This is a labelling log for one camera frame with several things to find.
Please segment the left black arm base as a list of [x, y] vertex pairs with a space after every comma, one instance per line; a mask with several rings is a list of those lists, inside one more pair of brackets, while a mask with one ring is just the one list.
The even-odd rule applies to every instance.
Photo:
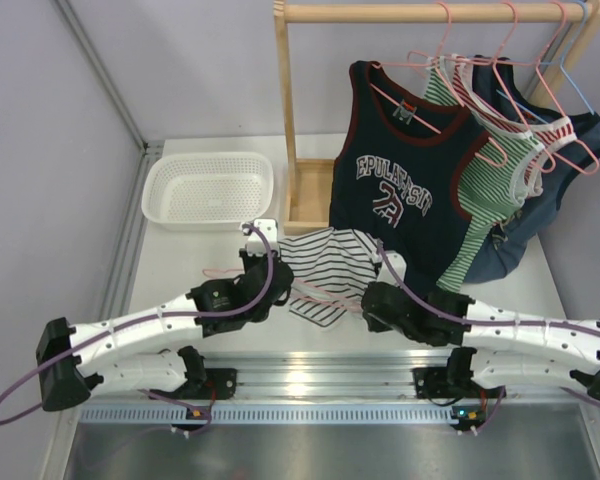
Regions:
[[237, 387], [237, 370], [234, 368], [207, 367], [204, 357], [193, 347], [178, 351], [184, 361], [185, 382], [176, 391], [180, 400], [228, 400]]

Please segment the black white striped tank top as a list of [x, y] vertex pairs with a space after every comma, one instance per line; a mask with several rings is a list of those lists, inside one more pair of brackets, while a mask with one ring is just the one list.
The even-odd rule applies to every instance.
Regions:
[[358, 308], [344, 309], [296, 299], [292, 291], [290, 313], [320, 328], [337, 324], [348, 313], [359, 314], [368, 284], [376, 281], [376, 243], [358, 230], [333, 228], [280, 240], [281, 259], [291, 268], [294, 281], [304, 280], [359, 303]]

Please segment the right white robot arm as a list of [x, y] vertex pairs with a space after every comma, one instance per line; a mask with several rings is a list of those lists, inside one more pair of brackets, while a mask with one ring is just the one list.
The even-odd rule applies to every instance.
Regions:
[[525, 315], [446, 291], [419, 299], [384, 282], [369, 284], [361, 306], [372, 332], [449, 348], [445, 365], [415, 369], [421, 399], [496, 398], [536, 385], [600, 404], [600, 319]]

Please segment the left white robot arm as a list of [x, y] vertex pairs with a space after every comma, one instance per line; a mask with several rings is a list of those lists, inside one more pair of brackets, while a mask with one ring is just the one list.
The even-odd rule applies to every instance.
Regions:
[[196, 343], [266, 320], [294, 281], [279, 255], [240, 255], [243, 274], [208, 280], [158, 307], [95, 323], [49, 321], [36, 349], [43, 410], [131, 390], [200, 394], [207, 374]]

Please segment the pink wire hanger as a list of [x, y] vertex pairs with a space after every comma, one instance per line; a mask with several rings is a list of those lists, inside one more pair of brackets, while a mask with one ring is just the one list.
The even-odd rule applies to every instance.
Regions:
[[[204, 268], [201, 270], [204, 277], [208, 279], [218, 279], [223, 275], [241, 274], [241, 269], [214, 269]], [[343, 294], [330, 292], [322, 287], [318, 287], [301, 279], [296, 279], [292, 284], [292, 296], [296, 299], [320, 303], [325, 305], [338, 305], [344, 309], [355, 309], [359, 303], [353, 298], [348, 298]]]

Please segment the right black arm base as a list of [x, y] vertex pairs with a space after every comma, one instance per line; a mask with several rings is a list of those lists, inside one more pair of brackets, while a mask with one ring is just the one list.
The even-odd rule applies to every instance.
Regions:
[[473, 347], [458, 347], [452, 350], [445, 366], [418, 367], [412, 370], [416, 397], [434, 403], [447, 399], [440, 406], [449, 406], [463, 399], [495, 399], [498, 387], [485, 388], [476, 380], [471, 362], [476, 359]]

